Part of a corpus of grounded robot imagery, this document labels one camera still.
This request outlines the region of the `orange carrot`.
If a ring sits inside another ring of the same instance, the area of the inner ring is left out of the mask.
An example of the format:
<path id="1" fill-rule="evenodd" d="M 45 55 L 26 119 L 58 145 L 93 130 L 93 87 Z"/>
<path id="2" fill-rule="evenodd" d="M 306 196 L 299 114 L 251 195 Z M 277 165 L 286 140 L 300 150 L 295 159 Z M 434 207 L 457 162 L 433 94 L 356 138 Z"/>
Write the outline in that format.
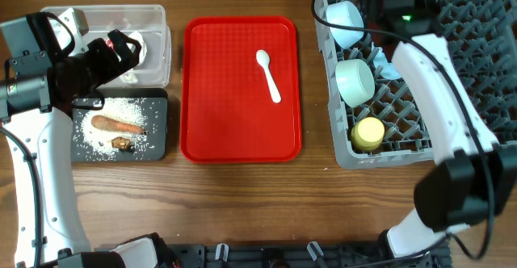
<path id="1" fill-rule="evenodd" d="M 95 115 L 90 120 L 91 125 L 94 128 L 105 132 L 127 132 L 132 134 L 146 134 L 147 131 L 139 126 L 133 124 L 127 124 L 118 120 L 110 119 L 103 115 Z"/>

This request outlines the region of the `white rice grains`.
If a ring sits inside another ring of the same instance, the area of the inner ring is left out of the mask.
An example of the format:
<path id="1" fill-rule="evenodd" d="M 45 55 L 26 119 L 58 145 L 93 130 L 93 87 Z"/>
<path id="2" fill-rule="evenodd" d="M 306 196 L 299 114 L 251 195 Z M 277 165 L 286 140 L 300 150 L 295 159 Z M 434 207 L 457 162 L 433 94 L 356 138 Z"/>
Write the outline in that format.
<path id="1" fill-rule="evenodd" d="M 74 111 L 71 144 L 76 161 L 149 160 L 162 143 L 157 135 L 158 99 L 84 98 L 80 102 L 87 109 Z"/>

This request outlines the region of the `brown food scrap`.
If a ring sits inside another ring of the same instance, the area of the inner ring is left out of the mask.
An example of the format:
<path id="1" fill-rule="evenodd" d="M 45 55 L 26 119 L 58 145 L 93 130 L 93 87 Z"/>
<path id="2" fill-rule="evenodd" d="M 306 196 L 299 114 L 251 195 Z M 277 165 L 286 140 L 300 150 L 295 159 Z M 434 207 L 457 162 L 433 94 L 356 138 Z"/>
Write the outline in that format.
<path id="1" fill-rule="evenodd" d="M 129 138 L 119 136 L 111 140 L 111 146 L 120 151 L 132 152 L 134 144 Z"/>

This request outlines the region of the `white plastic spoon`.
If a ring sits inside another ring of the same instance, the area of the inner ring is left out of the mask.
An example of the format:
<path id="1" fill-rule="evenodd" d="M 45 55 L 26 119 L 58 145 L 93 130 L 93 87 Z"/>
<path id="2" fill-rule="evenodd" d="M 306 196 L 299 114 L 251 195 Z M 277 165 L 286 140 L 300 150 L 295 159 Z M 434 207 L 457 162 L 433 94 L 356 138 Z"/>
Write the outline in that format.
<path id="1" fill-rule="evenodd" d="M 256 61 L 258 62 L 258 64 L 263 68 L 263 72 L 264 72 L 266 80 L 267 80 L 267 87 L 269 89 L 272 102 L 280 103 L 281 95 L 280 95 L 277 85 L 275 84 L 274 78 L 271 75 L 271 71 L 269 68 L 271 60 L 270 60 L 268 53 L 263 49 L 259 49 L 256 52 L 255 57 L 256 57 Z"/>

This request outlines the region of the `light blue bowl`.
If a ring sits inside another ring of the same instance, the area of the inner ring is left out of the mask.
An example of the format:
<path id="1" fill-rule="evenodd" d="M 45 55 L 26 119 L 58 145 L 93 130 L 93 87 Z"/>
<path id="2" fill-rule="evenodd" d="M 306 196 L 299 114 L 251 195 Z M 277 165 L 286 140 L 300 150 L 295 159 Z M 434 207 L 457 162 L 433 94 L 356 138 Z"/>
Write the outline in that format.
<path id="1" fill-rule="evenodd" d="M 364 27 L 364 21 L 359 9 L 354 3 L 345 1 L 337 2 L 326 8 L 326 18 L 328 23 L 345 27 Z M 362 31 L 343 30 L 335 27 L 330 28 L 330 32 L 335 42 L 341 48 L 350 48 L 359 42 L 364 33 Z"/>

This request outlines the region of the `green bowl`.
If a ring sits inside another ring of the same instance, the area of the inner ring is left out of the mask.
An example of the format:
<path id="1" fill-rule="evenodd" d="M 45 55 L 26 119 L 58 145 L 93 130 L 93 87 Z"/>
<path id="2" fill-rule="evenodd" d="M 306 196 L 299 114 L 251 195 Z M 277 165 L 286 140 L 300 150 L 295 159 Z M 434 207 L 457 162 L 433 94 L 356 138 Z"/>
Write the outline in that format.
<path id="1" fill-rule="evenodd" d="M 339 61 L 335 69 L 338 92 L 349 107 L 357 107 L 375 94 L 372 71 L 360 59 Z"/>

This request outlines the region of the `yellow plastic cup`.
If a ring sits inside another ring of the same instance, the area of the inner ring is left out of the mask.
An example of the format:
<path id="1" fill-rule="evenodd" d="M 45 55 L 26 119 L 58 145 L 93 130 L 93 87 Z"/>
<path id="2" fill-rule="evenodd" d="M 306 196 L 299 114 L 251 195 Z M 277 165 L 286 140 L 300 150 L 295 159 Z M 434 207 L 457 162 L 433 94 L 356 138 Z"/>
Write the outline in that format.
<path id="1" fill-rule="evenodd" d="M 377 149 L 385 136 L 385 126 L 375 117 L 360 120 L 351 131 L 352 145 L 361 151 Z"/>

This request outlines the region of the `light blue plate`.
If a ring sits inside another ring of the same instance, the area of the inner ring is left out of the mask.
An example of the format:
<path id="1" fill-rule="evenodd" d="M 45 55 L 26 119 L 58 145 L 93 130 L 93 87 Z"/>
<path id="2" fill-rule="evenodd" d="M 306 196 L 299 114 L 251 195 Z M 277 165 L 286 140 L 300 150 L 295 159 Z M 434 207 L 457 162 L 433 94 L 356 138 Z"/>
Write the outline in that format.
<path id="1" fill-rule="evenodd" d="M 386 55 L 383 52 L 383 48 L 372 46 L 372 49 L 376 51 L 376 55 L 373 57 L 372 63 L 375 68 L 381 67 L 380 75 L 384 79 L 397 80 L 401 78 L 399 72 L 395 69 L 392 62 L 388 62 Z"/>

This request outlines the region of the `red snack wrapper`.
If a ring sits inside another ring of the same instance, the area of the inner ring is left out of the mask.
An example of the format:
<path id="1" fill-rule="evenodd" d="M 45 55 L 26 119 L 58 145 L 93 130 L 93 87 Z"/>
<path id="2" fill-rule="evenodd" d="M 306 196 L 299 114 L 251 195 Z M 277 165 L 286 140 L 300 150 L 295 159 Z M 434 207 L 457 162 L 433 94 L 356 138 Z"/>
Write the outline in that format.
<path id="1" fill-rule="evenodd" d="M 113 46 L 113 43 L 111 42 L 110 39 L 106 38 L 105 40 L 105 44 L 112 50 L 114 50 L 114 46 Z"/>

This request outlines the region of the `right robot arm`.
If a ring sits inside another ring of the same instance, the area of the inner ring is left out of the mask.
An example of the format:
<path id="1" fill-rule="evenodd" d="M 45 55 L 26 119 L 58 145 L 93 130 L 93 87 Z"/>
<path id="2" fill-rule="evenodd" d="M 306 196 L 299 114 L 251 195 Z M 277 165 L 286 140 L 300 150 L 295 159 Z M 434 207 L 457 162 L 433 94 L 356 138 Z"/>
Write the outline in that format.
<path id="1" fill-rule="evenodd" d="M 435 168 L 414 188 L 414 210 L 386 232 L 394 258 L 415 258 L 484 222 L 480 259 L 516 181 L 516 149 L 503 148 L 470 101 L 440 31 L 439 0 L 363 0 L 370 22 L 398 44 L 392 62 L 427 126 Z"/>

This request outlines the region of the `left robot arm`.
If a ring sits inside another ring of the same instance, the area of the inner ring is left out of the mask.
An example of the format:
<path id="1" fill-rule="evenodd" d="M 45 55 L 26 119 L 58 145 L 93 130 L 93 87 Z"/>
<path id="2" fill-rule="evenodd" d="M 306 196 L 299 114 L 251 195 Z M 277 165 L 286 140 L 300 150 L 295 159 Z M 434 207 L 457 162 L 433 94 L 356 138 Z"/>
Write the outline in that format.
<path id="1" fill-rule="evenodd" d="M 95 252 L 78 213 L 71 164 L 77 98 L 136 67 L 141 44 L 118 30 L 84 49 L 61 45 L 58 17 L 41 11 L 6 21 L 10 51 L 1 83 L 1 132 L 15 172 L 20 234 L 17 267 L 178 267 L 180 258 L 150 233 Z"/>

